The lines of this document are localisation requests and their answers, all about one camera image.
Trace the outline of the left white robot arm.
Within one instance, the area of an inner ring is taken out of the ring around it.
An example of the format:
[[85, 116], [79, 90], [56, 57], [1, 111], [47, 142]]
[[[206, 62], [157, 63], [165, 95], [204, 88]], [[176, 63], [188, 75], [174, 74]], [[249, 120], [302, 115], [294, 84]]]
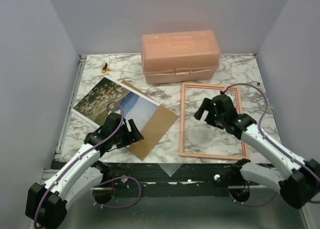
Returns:
[[86, 135], [76, 154], [44, 183], [34, 183], [28, 190], [25, 215], [36, 229], [56, 229], [80, 197], [96, 186], [113, 185], [114, 181], [131, 176], [111, 178], [109, 169], [99, 159], [114, 149], [142, 141], [133, 119], [111, 112], [102, 126]]

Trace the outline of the pink wooden picture frame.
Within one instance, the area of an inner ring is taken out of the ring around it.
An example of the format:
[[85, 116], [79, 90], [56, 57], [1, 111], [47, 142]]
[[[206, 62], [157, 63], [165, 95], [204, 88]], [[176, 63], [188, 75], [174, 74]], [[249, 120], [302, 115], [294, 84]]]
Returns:
[[210, 89], [225, 91], [226, 85], [218, 84], [203, 84], [203, 83], [189, 83], [183, 82], [181, 84], [181, 110], [180, 110], [180, 136], [179, 136], [179, 156], [204, 158], [204, 159], [217, 159], [217, 160], [232, 160], [238, 161], [241, 159], [249, 158], [248, 145], [245, 142], [241, 143], [242, 155], [222, 155], [222, 154], [205, 154], [185, 152], [185, 105], [186, 105], [186, 90], [189, 89]]

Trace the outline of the landscape photo print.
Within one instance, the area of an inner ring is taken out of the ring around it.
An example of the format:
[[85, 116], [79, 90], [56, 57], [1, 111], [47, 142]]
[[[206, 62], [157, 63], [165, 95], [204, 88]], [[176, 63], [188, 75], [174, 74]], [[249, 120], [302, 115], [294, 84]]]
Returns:
[[72, 112], [95, 127], [105, 123], [109, 113], [132, 119], [142, 130], [160, 104], [110, 77], [103, 77], [72, 109]]

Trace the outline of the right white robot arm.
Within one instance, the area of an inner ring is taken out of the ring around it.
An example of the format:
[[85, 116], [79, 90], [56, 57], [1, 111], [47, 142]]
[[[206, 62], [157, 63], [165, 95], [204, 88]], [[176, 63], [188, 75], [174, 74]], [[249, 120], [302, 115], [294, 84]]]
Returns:
[[230, 180], [241, 185], [245, 181], [265, 186], [282, 197], [292, 208], [301, 209], [320, 192], [320, 164], [314, 159], [305, 160], [271, 138], [256, 120], [246, 113], [238, 113], [231, 98], [222, 93], [204, 98], [194, 114], [196, 120], [225, 130], [262, 154], [274, 169], [241, 159], [234, 164]]

